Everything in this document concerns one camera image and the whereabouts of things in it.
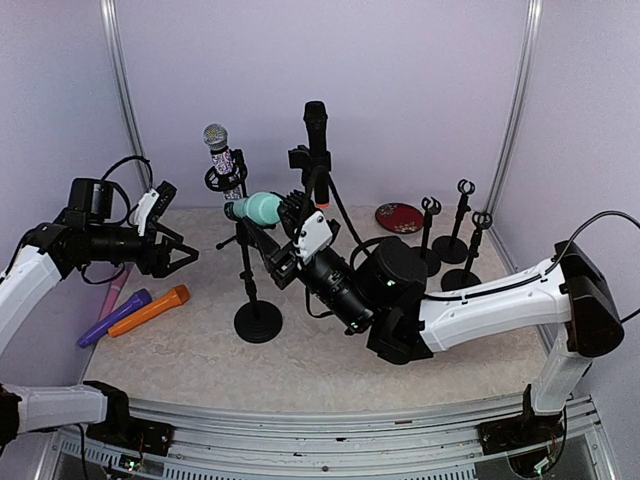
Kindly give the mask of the teal head microphone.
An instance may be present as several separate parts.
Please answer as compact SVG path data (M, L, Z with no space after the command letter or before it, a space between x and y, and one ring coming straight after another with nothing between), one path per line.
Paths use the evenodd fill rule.
M249 197L228 201L224 205L225 215L233 221L248 218L261 227L274 226L280 222L278 208L282 198L269 192L257 192Z

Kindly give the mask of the black tall round-base stand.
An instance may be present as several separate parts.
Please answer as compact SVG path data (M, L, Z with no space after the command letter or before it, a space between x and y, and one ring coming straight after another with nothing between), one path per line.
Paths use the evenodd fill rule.
M296 148L288 151L289 167L291 169L299 169L301 171L301 182L304 187L310 180L312 172L318 166L323 167L326 172L316 177L313 194L315 203L323 208L330 203L329 185L327 173L331 171L331 153L312 152L304 145L298 145Z

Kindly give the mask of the purple microphone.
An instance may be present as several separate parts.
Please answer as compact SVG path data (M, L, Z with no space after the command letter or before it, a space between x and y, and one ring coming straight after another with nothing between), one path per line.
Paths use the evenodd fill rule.
M136 291L127 301L86 331L76 341L76 345L80 348L86 348L97 343L112 326L150 304L151 301L151 294L146 289Z

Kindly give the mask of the pink microphone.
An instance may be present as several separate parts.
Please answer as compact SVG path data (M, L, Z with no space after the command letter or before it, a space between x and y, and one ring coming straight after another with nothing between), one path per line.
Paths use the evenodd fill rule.
M111 314L125 284L126 284L125 277L121 277L110 283L106 298L102 305L99 321L104 320L107 316Z

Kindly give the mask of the black microphone orange end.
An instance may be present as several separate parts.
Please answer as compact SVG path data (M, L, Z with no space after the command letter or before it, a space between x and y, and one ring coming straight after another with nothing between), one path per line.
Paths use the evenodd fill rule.
M331 168L330 154L327 150L327 121L328 114L325 104L320 100L312 100L305 104L303 120L308 135L309 154L313 167L322 166L324 170L317 174L314 195L318 208L329 206L329 188L327 173Z

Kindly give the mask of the black short stand purple mic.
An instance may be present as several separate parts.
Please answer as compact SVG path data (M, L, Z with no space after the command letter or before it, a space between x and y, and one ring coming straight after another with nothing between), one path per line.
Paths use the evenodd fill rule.
M434 277L439 273L442 265L440 256L429 248L430 233L433 219L439 215L442 209L441 203L434 197L424 197L421 201L423 209L423 227L421 244L413 247L412 251L426 265L428 277Z

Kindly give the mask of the black short stand orange mic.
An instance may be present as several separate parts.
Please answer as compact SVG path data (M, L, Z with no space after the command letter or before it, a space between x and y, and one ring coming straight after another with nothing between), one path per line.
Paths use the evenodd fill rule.
M471 235L464 267L447 271L444 274L441 279L441 290L443 292L481 284L481 280L471 269L474 260L479 256L479 247L483 233L492 226L493 218L489 212L474 212L472 215L472 223L475 229Z

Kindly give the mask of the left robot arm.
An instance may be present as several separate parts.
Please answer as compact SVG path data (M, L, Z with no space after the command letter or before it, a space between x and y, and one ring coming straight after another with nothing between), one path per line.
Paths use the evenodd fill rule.
M134 264L143 275L165 278L195 262L198 251L161 224L176 195L167 181L146 192L131 219L111 219L119 184L76 178L56 219L24 234L1 274L1 345L7 347L37 304L73 270L93 262ZM70 387L1 386L1 443L19 435L84 424L91 438L121 445L140 434L127 394L102 382Z

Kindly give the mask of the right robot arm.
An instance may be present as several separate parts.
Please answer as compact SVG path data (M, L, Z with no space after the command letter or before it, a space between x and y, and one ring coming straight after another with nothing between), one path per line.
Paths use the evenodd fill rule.
M278 287L302 283L327 315L350 334L366 334L369 348L390 363L522 327L556 325L553 348L511 423L523 444L549 429L593 361L624 339L604 275L571 239L526 271L431 294L425 262L397 237L381 239L360 265L348 264L332 248L338 223L311 208L303 192L255 194L240 218Z

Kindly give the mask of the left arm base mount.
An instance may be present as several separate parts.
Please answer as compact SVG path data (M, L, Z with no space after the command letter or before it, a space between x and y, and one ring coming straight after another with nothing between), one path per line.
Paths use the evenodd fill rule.
M90 439L107 445L166 457L174 427L168 423L132 416L129 401L120 398L108 402L105 420L90 424L86 433Z

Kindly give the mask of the aluminium front rail frame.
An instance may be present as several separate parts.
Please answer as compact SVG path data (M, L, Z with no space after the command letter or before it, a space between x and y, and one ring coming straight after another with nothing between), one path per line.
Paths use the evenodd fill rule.
M131 401L136 417L174 427L166 457L144 454L141 471L118 461L123 448L85 440L100 478L109 466L131 479L474 479L509 478L507 455L485 455L478 426L515 416L520 395L452 405L365 413L264 413ZM567 445L550 479L622 479L590 397L568 401ZM45 444L34 479L62 474L80 460L79 433L66 427Z

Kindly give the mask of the left aluminium corner post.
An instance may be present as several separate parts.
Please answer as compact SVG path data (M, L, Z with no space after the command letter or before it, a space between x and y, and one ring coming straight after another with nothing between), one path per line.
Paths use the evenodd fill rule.
M116 96L124 122L124 129L129 143L130 153L135 156L145 157L146 153L128 81L124 46L121 39L116 2L114 0L100 0L99 10L108 57L115 83Z

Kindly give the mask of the aluminium corner post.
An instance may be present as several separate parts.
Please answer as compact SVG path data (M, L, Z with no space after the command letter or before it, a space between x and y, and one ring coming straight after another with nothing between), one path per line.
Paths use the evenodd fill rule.
M500 197L506 185L508 170L512 161L517 135L525 109L526 95L534 65L542 12L542 0L530 0L527 3L527 14L525 18L514 92L499 151L498 163L484 206L484 210L492 216L494 216L497 211Z
M99 10L108 57L115 83L116 96L124 122L124 129L129 143L130 153L135 156L145 157L146 153L128 81L124 46L121 39L116 2L114 0L100 0Z

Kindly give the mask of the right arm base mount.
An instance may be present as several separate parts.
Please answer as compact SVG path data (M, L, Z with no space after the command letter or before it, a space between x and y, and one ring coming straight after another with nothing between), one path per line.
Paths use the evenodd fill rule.
M563 435L562 414L520 415L483 422L477 427L484 455L503 453L550 441Z

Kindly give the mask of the right aluminium corner post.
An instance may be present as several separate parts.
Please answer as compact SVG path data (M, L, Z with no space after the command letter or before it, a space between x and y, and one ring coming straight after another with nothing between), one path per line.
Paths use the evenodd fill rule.
M484 210L492 216L494 216L497 211L500 197L506 185L508 170L512 161L517 135L525 109L526 95L534 65L542 12L542 0L530 0L527 3L527 14L525 18L514 92L499 151L498 163L484 206Z

